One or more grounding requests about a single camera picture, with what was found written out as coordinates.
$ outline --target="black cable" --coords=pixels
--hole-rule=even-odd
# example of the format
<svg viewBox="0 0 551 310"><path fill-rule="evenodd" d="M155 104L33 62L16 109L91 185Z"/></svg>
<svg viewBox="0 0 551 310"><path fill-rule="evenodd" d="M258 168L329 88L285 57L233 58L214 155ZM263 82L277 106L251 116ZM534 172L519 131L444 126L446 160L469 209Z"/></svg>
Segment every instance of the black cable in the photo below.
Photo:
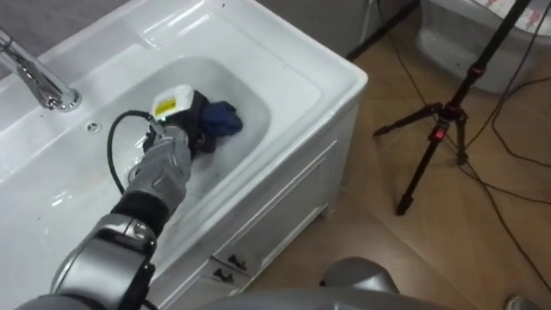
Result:
<svg viewBox="0 0 551 310"><path fill-rule="evenodd" d="M421 99L421 102L424 105L427 105L427 102L425 101L423 94L421 94L421 90L417 86L417 83L415 83L415 79L413 78L412 74L409 70L407 70L406 64L404 64L404 60L402 60L402 57L399 54L398 46L396 45L396 42L394 41L393 34L391 32L391 29L387 27L387 23L385 22L385 16L382 14L381 9L381 0L377 0L377 9L379 10L379 15L381 16L381 23L383 24L383 27L386 28L388 39L390 39L390 43L393 45L394 53L396 54L396 58L398 59L400 65L402 68L404 68L404 71L406 72L407 76L410 78L410 81L412 82L413 88L417 92L417 95L419 96L419 99Z"/></svg>
<svg viewBox="0 0 551 310"><path fill-rule="evenodd" d="M528 86L528 85L532 85L532 84L537 84L537 83L541 83L541 82L547 82L547 81L551 81L551 77L545 77L545 78L541 78L541 79L538 79L538 80L535 80L535 81L531 81L529 83L526 83L526 84L523 84L522 86L525 87L525 86ZM504 147L504 149L514 158L518 158L518 159L522 159L522 160L525 160L525 161L528 161L528 162L531 162L533 164L538 164L542 167L546 167L546 168L551 168L551 164L546 164L546 163L543 163L539 160L536 160L536 159L533 159L533 158L528 158L526 156L523 156L523 155L519 155L517 153L515 153L514 151L511 150L511 148L509 147L509 145L507 145L507 143L505 142L505 139L503 138L503 136L501 135L501 133L499 133L499 130L496 126L496 121L498 120L498 117L501 113L501 111L503 110L503 107L505 106L505 102L507 101L507 99L511 98L511 96L515 93L516 91L513 90L509 96L507 96L504 101L502 102L502 104L499 106L499 109L498 111L496 112L496 114L493 116L492 118L492 130L493 132L496 134L496 136L498 137L499 139L499 142L501 142L501 145Z"/></svg>
<svg viewBox="0 0 551 310"><path fill-rule="evenodd" d="M153 303L148 300L144 300L143 306L148 308L149 310L158 310L157 306L153 305Z"/></svg>
<svg viewBox="0 0 551 310"><path fill-rule="evenodd" d="M382 11L381 11L381 0L377 0L377 5L378 5L378 8L379 8L379 14L381 16L381 21L383 23L383 25L385 24L384 22L384 15L382 14ZM549 5L547 6L546 8L546 13L543 15L543 16L546 16L547 13L549 12L549 8L551 7L551 3L549 3ZM513 90L513 92L511 92L510 96L508 95L508 92L509 92L509 88L511 87L512 83L514 82L514 79L517 77L517 74L518 72L521 70L523 64L524 64L524 61L526 60L526 58L528 57L529 55L529 51L531 50L531 47L537 37L537 33L539 32L539 29L541 27L543 23L543 18L542 20L540 21L533 37L532 37L532 40L529 44L529 47L527 48L527 51L526 53L524 54L523 56L523 59L521 60L516 72L513 74L509 84L507 85L507 88L504 92L504 94L502 95L502 97L500 98L499 100L499 104L502 104L504 100L506 100L505 98L509 98L510 96L512 96L512 94L518 90L520 90L520 88L516 91ZM418 91L418 95L419 97L421 98L421 101L423 102L424 105L426 105L426 101L425 99L423 98L421 92L419 91L418 87L417 87L417 84L415 83L415 80L413 79L412 75L409 73L409 71L407 70L407 67L406 65L404 64L404 62L401 60L401 57L399 56L399 52L398 52L398 48L396 46L396 44L394 43L393 41L393 38L392 38L392 35L390 33L390 29L387 30L387 34L392 42L392 45L393 45L393 48L394 48L394 51L396 52L396 56L400 62L400 64L402 65L402 67L404 68L404 71L406 72L407 76L410 78L410 80L412 81L412 84L414 85L415 89ZM492 111L490 117L488 118L488 120L486 120L486 123L485 125L481 128L481 130L475 135L475 137L473 139L471 139L471 141L468 143L467 147L470 146L473 141L478 138L478 136L480 135L480 133L484 130L484 128L487 126L487 123L491 120L491 118L493 117L493 115L495 115L496 113L498 112L498 106L496 106L496 108ZM457 144L453 142L453 140L449 139L452 144L457 147ZM509 194L509 195L514 195L515 197L518 197L518 198L521 198L521 199L524 199L526 201L529 201L529 202L539 202L539 203L544 203L544 204L549 204L551 205L551 202L547 202L547 201L538 201L538 200L535 200L535 199L532 199L532 198L528 198L528 197L524 197L524 196L521 196L521 195L518 195L518 194L515 194L513 192L510 192L508 190L505 190L505 189L500 189L496 186L493 186L489 183L486 183L484 182L480 176L478 175L478 173L476 172L476 170L474 169L474 167L467 161L466 162L467 166L471 169L471 171L473 172L474 176L468 174L466 171L464 171L460 166L460 171L465 173L467 176L471 177L473 180L477 181L479 184L482 185L482 187L484 188L485 192L487 193L488 197L490 198L491 200L491 203L492 203L492 208L493 210L495 211L496 215L498 216L498 219L499 219L499 222L501 223L501 225L503 226L503 228L505 229L505 231L507 232L507 235L511 238L511 241L515 244L516 248L518 249L518 251L521 253L521 255L526 259L526 261L528 262L530 268L537 274L538 278L543 282L543 284L545 285L545 287L549 290L549 292L551 292L551 286L549 286L549 283L545 280L545 278L543 277L542 273L537 269L536 265L534 264L534 262L532 261L532 259L529 257L528 253L526 253L526 251L524 250L524 248L520 245L520 243L518 242L518 240L515 238L514 234L512 233L511 229L507 226L507 223L505 222L504 218L503 218L503 215L501 214L501 211L499 210L498 208L498 205L497 203L495 202L495 199L493 198L493 195L492 193L490 192L490 190L488 188L492 188L492 189L495 189L495 190L498 190L498 191L501 191L503 193L506 193L506 194Z"/></svg>
<svg viewBox="0 0 551 310"><path fill-rule="evenodd" d="M511 239L511 241L515 244L516 248L518 249L518 251L521 253L521 255L524 257L524 259L526 259L526 262L528 262L530 268L536 273L537 277L542 281L542 283L545 285L546 289L551 292L551 285L549 285L549 283L547 282L547 280L545 279L545 277L543 276L543 274L541 273L541 271L539 271L536 267L536 264L534 263L534 261L532 261L532 259L530 258L530 256L528 255L528 253L526 253L526 251L524 250L524 248L520 245L520 243L518 242L517 238L515 238L515 235L512 233L511 229L509 228L509 226L507 226L507 223L505 222L505 219L503 218L503 215L501 214L501 210L499 209L498 207L498 204L496 203L496 200L495 198L493 197L492 195L492 192L488 189L489 186L487 185L487 183L485 183L484 181L482 181L482 179L480 178L479 174L476 172L476 170L474 169L474 167L469 163L467 162L467 166L469 167L469 169L473 172L473 176L470 175L468 172L464 171L461 167L459 167L459 169L465 173L466 175L468 175L469 177L471 177L472 179L475 179L479 182L480 185L482 185L482 188L484 189L484 191L486 192L486 194L488 195L488 198L490 198L490 202L492 203L492 208L493 210L495 211L496 215L498 216L498 220L499 220L499 223L501 224L501 226L505 229L505 232L507 233L507 235L509 235L509 238Z"/></svg>
<svg viewBox="0 0 551 310"><path fill-rule="evenodd" d="M121 180L117 176L117 171L115 169L115 164L113 163L113 138L115 136L115 129L117 128L117 125L128 116L136 116L141 117L143 119L146 119L147 121L154 120L153 116L150 115L147 112L143 111L137 111L137 110L129 110L119 116L113 121L113 124L111 125L111 128L109 129L109 134L107 137L107 162L109 165L109 172L111 172L111 177L113 178L113 181L115 181L115 185L117 186L117 189L121 192L121 194L124 193L124 187L122 186Z"/></svg>
<svg viewBox="0 0 551 310"><path fill-rule="evenodd" d="M541 201L541 200L537 200L537 199L534 199L534 198L530 198L530 197L526 197L526 196L523 196L523 195L519 195L517 193L514 193L514 192L511 192L507 189L501 189L497 186L494 186L494 185L491 185L490 183L486 183L484 181L482 181L481 179L477 179L476 177L473 177L471 175L469 175L466 171L464 171L462 169L461 166L459 166L459 169L461 170L461 172L463 172L464 174L466 174L468 177L472 178L474 181L478 181L480 183L483 183L485 186L487 186L488 188L490 189L494 189L494 190L497 190L499 192L502 192L504 194L507 194L507 195L512 195L512 196L515 196L516 198L519 198L519 199L522 199L522 200L525 200L527 202L535 202L535 203L541 203L541 204L546 204L546 205L549 205L551 206L551 202L549 201Z"/></svg>
<svg viewBox="0 0 551 310"><path fill-rule="evenodd" d="M542 14L542 19L540 20L540 22L538 23L537 25L537 28L536 28L536 31L534 32L534 34L532 34L532 38L530 40L530 43L528 44L528 47L526 48L526 52L524 53L523 55L523 58L521 59L520 63L518 64L518 67L517 69L515 70L515 73L513 73L511 79L509 80L509 83L507 84L507 87L505 88L505 91L503 93L503 95L501 95L501 97L499 98L498 100L498 103L496 104L496 107L493 109L493 111L490 113L490 115L488 116L488 118L486 119L486 121L484 122L484 125L482 125L482 127L480 128L480 130L478 131L478 133L476 133L474 135L474 137L467 143L467 147L465 148L466 150L473 144L473 142L475 140L477 140L479 138L479 136L482 134L482 132L484 131L484 129L486 129L486 127L488 126L488 124L490 123L490 121L493 119L493 117L499 112L499 110L501 109L501 106L503 105L503 103L505 102L505 98L507 97L507 95L509 94L509 89L511 88L513 82L515 82L515 79L517 79L517 75L518 73L520 72L520 70L523 68L523 65L524 65L524 62L526 61L526 59L528 58L529 54L530 54L530 51L532 50L532 46L534 45L534 42L536 41L536 38L537 38L537 34L540 32L540 28L542 27L543 25L543 21L545 20L545 16L547 16L547 14L549 13L549 9L551 9L551 2L549 2L547 8L545 9L544 13Z"/></svg>

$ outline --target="cabinet handle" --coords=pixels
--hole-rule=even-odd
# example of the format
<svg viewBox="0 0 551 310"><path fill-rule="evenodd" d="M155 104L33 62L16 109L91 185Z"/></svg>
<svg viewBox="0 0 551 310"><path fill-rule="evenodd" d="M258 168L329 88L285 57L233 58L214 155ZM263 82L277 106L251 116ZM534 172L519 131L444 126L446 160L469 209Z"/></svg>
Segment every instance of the cabinet handle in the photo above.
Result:
<svg viewBox="0 0 551 310"><path fill-rule="evenodd" d="M235 281L233 280L233 275L232 274L229 274L227 276L224 276L224 272L222 271L222 269L218 268L214 273L213 273L213 276L216 276L217 278L219 278L220 280L222 280L223 283L234 283Z"/></svg>
<svg viewBox="0 0 551 310"><path fill-rule="evenodd" d="M247 271L247 266L245 266L245 261L239 262L238 258L235 255L231 255L228 259L228 262L232 263L237 269L242 271Z"/></svg>

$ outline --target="white cabinet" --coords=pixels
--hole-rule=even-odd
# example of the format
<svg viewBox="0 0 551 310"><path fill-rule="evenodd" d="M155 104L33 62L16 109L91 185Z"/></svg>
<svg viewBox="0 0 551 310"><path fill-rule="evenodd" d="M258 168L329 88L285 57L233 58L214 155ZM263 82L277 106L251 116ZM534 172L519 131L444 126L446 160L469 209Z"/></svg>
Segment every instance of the white cabinet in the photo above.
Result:
<svg viewBox="0 0 551 310"><path fill-rule="evenodd" d="M328 204L336 141L314 159L214 258L255 276Z"/></svg>
<svg viewBox="0 0 551 310"><path fill-rule="evenodd" d="M187 281L187 288L170 309L193 309L221 297L239 293L251 279L209 259Z"/></svg>
<svg viewBox="0 0 551 310"><path fill-rule="evenodd" d="M235 295L316 216L331 211L356 111L354 106L336 116L180 256L157 279L152 300L179 310ZM167 292L182 281L177 293Z"/></svg>

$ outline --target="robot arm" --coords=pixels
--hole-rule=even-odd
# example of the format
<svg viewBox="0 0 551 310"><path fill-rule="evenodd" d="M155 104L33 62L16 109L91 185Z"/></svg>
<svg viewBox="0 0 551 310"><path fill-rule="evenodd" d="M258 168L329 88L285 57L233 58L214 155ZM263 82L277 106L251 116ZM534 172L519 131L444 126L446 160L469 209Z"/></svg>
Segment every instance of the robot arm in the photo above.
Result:
<svg viewBox="0 0 551 310"><path fill-rule="evenodd" d="M116 206L61 264L51 294L17 309L140 309L155 272L157 238L186 195L188 143L179 126L164 127Z"/></svg>

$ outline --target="chrome faucet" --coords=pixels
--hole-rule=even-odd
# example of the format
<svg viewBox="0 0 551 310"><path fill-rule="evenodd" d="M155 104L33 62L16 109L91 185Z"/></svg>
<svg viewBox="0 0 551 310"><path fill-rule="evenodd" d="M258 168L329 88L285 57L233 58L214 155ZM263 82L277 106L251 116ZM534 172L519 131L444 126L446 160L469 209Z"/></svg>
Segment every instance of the chrome faucet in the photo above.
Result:
<svg viewBox="0 0 551 310"><path fill-rule="evenodd" d="M78 91L61 81L1 28L0 64L21 78L43 108L69 112L82 100Z"/></svg>

